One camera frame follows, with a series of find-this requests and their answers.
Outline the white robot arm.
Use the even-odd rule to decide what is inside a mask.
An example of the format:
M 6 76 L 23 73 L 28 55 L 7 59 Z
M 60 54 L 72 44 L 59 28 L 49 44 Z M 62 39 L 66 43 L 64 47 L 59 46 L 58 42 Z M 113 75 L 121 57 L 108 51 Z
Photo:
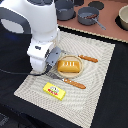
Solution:
M 0 22 L 11 32 L 32 35 L 27 54 L 32 68 L 42 72 L 60 37 L 54 0 L 3 0 Z

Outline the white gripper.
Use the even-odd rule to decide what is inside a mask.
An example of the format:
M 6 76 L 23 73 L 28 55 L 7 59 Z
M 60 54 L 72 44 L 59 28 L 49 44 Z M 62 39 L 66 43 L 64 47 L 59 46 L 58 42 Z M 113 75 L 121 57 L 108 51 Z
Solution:
M 30 64 L 34 71 L 42 72 L 46 66 L 46 60 L 49 53 L 57 46 L 60 41 L 60 30 L 54 35 L 45 35 L 42 40 L 31 38 L 27 54 L 30 57 Z

